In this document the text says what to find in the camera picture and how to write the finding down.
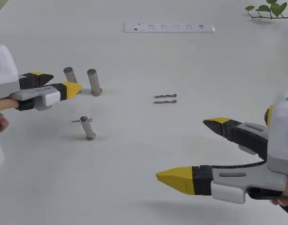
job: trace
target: plant stem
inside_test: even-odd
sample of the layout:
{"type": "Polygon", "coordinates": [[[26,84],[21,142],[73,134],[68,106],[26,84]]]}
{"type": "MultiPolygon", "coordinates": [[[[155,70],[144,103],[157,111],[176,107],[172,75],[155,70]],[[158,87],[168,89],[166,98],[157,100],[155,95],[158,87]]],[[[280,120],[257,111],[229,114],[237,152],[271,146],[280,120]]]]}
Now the plant stem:
{"type": "Polygon", "coordinates": [[[272,17],[271,16],[271,13],[270,13],[270,17],[267,17],[267,16],[252,16],[248,11],[247,11],[247,13],[248,13],[248,15],[252,18],[252,19],[256,19],[256,18],[263,18],[263,19],[288,19],[288,16],[286,16],[286,17],[284,17],[284,16],[282,16],[282,17],[272,17]]]}

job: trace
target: gray gripper housing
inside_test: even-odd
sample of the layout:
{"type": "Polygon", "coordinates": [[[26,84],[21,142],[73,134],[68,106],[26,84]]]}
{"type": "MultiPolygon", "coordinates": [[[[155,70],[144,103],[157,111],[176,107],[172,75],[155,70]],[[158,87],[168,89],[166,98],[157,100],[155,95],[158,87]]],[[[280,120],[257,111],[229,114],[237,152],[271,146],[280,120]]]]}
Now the gray gripper housing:
{"type": "Polygon", "coordinates": [[[53,86],[44,86],[40,88],[20,90],[9,97],[14,100],[24,101],[33,98],[35,101],[35,109],[38,111],[44,111],[50,109],[52,105],[47,105],[46,97],[50,94],[59,94],[59,91],[53,86]]]}
{"type": "MultiPolygon", "coordinates": [[[[268,128],[254,123],[242,123],[238,128],[247,130],[268,140],[268,128]]],[[[239,145],[247,153],[255,155],[250,149],[239,145]]],[[[232,203],[245,203],[247,188],[264,188],[274,191],[284,191],[288,182],[288,174],[274,172],[267,163],[251,167],[213,168],[211,182],[212,197],[232,203]]]]}
{"type": "Polygon", "coordinates": [[[19,80],[10,83],[3,83],[0,84],[0,99],[7,98],[11,94],[20,91],[20,84],[19,80]]]}

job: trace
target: green plant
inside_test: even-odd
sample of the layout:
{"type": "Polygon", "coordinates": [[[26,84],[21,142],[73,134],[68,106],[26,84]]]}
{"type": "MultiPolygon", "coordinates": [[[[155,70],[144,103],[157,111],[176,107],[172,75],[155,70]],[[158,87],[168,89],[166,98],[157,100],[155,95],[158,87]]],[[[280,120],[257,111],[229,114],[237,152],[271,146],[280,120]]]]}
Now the green plant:
{"type": "Polygon", "coordinates": [[[282,12],[285,11],[287,7],[287,3],[284,2],[281,5],[277,3],[277,0],[266,0],[266,2],[269,5],[260,5],[258,8],[255,6],[247,6],[245,10],[247,11],[248,15],[251,18],[265,18],[265,19],[287,19],[288,16],[283,16],[282,12]],[[258,16],[252,16],[250,14],[250,11],[256,8],[256,11],[258,12],[258,16]],[[268,16],[262,16],[260,12],[268,12],[270,14],[270,17],[268,16]]]}

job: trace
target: hand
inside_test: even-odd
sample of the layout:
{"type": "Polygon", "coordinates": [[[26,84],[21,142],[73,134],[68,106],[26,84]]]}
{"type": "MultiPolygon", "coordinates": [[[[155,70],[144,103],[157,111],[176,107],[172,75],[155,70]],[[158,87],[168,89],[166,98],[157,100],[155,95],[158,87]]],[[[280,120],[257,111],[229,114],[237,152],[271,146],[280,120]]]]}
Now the hand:
{"type": "MultiPolygon", "coordinates": [[[[18,105],[19,103],[16,100],[9,98],[0,99],[0,111],[4,109],[16,108],[18,105]]],[[[4,118],[2,113],[0,113],[0,133],[8,127],[8,124],[8,120],[4,118]]]]}
{"type": "Polygon", "coordinates": [[[283,193],[283,198],[270,200],[273,205],[288,206],[288,184],[283,193]]]}

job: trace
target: gripper jaw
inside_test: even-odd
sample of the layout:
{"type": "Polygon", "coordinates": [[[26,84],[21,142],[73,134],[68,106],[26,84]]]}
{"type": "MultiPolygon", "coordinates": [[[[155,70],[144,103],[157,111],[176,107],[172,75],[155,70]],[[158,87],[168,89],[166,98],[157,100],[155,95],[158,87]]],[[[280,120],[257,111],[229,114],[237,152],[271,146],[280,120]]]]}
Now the gripper jaw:
{"type": "Polygon", "coordinates": [[[206,195],[231,203],[280,198],[288,176],[267,168],[266,162],[246,165],[176,167],[156,174],[157,179],[188,195],[206,195]]]}
{"type": "Polygon", "coordinates": [[[219,117],[204,120],[203,123],[218,135],[238,144],[247,153],[258,154],[267,160],[268,128],[255,123],[241,123],[229,118],[219,117]]]}

